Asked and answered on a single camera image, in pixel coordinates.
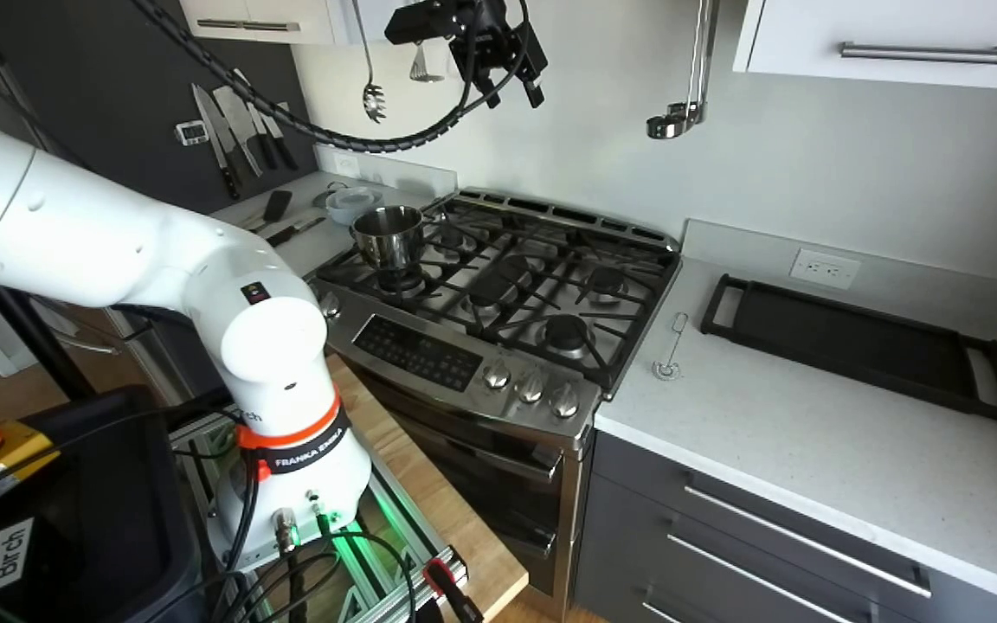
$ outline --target gas stove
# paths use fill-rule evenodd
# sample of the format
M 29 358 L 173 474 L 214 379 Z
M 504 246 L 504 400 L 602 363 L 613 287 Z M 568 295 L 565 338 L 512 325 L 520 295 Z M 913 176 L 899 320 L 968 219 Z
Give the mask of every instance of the gas stove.
M 572 431 L 613 396 L 676 278 L 678 242 L 588 211 L 469 193 L 422 206 L 422 255 L 314 268 L 345 358 L 527 431 Z

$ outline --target white sticker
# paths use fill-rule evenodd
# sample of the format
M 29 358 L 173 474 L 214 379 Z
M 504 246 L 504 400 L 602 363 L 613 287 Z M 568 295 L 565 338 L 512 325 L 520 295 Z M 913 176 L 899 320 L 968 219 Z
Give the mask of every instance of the white sticker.
M 0 528 L 0 589 L 22 582 L 30 531 L 36 520 Z

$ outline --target oven door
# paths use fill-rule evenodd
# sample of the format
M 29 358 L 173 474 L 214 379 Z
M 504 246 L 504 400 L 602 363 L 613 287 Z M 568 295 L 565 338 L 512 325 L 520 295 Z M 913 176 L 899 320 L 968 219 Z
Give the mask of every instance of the oven door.
M 559 527 L 565 447 L 504 435 L 376 373 L 355 371 L 355 377 L 531 567 L 532 583 L 546 589 Z

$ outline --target wooden board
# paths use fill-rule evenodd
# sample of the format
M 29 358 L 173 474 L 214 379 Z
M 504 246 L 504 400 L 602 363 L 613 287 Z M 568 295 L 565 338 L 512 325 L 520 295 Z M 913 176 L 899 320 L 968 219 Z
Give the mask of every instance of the wooden board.
M 458 545 L 469 575 L 467 594 L 487 619 L 496 619 L 531 583 L 527 567 L 503 545 L 487 521 L 475 515 L 458 488 L 429 463 L 429 455 L 400 431 L 388 409 L 339 356 L 328 356 L 328 373 L 366 448 L 392 466 L 429 527 Z

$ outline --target kitchen counter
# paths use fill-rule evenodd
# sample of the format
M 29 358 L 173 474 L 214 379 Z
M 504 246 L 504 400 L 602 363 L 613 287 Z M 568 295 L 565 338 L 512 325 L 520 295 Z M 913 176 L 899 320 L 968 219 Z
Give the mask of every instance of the kitchen counter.
M 997 421 L 701 334 L 721 272 L 682 261 L 594 428 L 997 594 Z
M 366 448 L 388 463 L 429 527 L 458 545 L 469 575 L 464 590 L 475 597 L 484 619 L 496 619 L 531 583 L 527 567 L 475 515 L 475 510 L 451 488 L 451 481 L 398 428 L 398 421 L 341 358 L 328 356 L 328 373 Z

